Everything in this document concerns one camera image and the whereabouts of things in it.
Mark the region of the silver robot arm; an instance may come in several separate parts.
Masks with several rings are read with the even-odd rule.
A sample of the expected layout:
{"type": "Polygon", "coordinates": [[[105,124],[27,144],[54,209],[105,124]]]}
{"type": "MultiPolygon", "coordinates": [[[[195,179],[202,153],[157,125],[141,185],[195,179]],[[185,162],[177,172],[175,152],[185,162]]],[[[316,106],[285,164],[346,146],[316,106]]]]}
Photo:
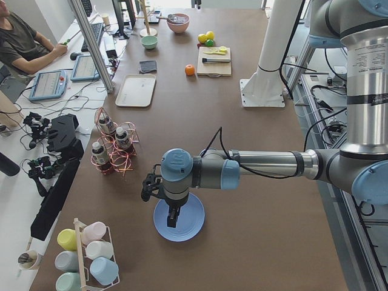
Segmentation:
{"type": "Polygon", "coordinates": [[[387,203],[387,2],[313,1],[309,43],[347,49],[347,139],[339,149],[302,152],[171,149],[161,160],[159,194],[176,227],[189,188],[235,189],[240,176],[304,176],[337,186],[358,200],[387,203]]]}

